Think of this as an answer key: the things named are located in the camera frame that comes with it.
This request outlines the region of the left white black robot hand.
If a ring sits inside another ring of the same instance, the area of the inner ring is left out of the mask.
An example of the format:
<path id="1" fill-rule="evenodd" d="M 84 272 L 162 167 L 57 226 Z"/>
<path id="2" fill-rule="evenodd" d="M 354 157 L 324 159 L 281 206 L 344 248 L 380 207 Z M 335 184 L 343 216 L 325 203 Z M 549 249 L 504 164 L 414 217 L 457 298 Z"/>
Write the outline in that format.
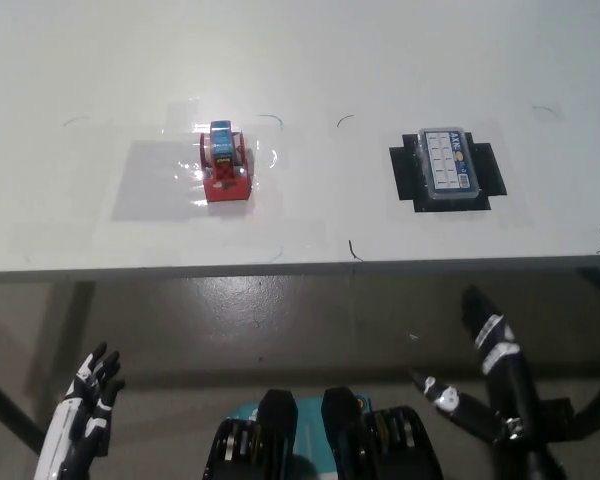
<path id="1" fill-rule="evenodd" d="M 55 408 L 36 479 L 88 479 L 93 461 L 108 455 L 113 408 L 125 386 L 120 368 L 120 353 L 105 342 L 87 355 Z"/>

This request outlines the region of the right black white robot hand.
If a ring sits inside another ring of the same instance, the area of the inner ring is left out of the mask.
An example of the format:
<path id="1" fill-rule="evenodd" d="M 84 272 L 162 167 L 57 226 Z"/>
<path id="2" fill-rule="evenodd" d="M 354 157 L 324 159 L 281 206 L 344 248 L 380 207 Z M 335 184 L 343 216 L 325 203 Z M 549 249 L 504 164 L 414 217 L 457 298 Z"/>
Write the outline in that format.
<path id="1" fill-rule="evenodd" d="M 540 432 L 540 399 L 504 313 L 471 285 L 462 294 L 461 320 L 477 352 L 490 403 L 416 370 L 409 371 L 413 383 L 440 415 L 488 444 L 533 441 Z"/>

